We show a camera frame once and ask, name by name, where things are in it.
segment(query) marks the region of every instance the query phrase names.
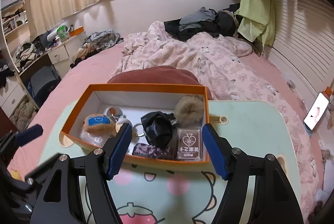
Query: white drawer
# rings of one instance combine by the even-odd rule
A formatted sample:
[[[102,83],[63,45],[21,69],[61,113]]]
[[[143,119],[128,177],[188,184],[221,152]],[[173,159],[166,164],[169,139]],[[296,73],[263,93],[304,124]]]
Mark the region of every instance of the white drawer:
[[[1,106],[2,110],[8,117],[13,113],[14,109],[24,96],[24,90],[20,85],[17,85],[16,88],[14,88],[12,93],[5,100],[4,104]]]
[[[51,51],[49,53],[49,58],[50,58],[52,64],[56,64],[56,63],[61,62],[65,59],[68,59],[68,54],[66,52],[65,46],[60,46],[59,48]]]
[[[14,90],[14,88],[18,85],[16,77],[12,76],[7,79],[7,83],[5,87],[0,88],[0,106],[3,105],[7,97]]]
[[[57,72],[59,73],[61,79],[68,73],[68,71],[71,69],[70,67],[71,62],[69,59],[63,60],[61,62],[58,62],[54,64],[54,67],[56,68]]]

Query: phone screen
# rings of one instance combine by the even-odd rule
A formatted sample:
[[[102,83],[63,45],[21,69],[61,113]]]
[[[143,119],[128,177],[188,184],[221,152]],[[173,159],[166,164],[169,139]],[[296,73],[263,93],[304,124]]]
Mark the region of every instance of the phone screen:
[[[318,123],[321,116],[324,114],[328,104],[329,104],[329,100],[324,96],[324,94],[319,93],[309,113],[304,119],[305,125],[310,130],[314,129],[315,125]]]

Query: black plastic bag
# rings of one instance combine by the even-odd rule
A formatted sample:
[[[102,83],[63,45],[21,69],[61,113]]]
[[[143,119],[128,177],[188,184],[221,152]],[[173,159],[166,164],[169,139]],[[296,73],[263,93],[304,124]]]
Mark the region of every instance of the black plastic bag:
[[[171,120],[174,114],[151,112],[141,118],[144,134],[150,145],[165,149],[173,137]]]

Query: white wall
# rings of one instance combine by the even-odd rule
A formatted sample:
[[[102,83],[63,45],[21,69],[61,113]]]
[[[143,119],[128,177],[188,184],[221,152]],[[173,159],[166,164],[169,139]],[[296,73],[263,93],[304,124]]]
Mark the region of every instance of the white wall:
[[[102,0],[77,14],[63,24],[84,26],[86,34],[107,29],[125,36],[147,31],[154,21],[182,18],[201,7],[221,10],[240,0]]]

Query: plush toy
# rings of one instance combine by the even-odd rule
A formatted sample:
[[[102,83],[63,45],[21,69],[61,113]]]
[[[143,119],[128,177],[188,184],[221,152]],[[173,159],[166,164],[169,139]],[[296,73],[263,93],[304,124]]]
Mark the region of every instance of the plush toy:
[[[174,115],[181,127],[200,122],[204,115],[203,97],[199,95],[184,96],[175,106]]]
[[[103,114],[92,114],[85,118],[83,128],[86,132],[93,135],[103,135],[110,133],[115,136],[115,123]]]

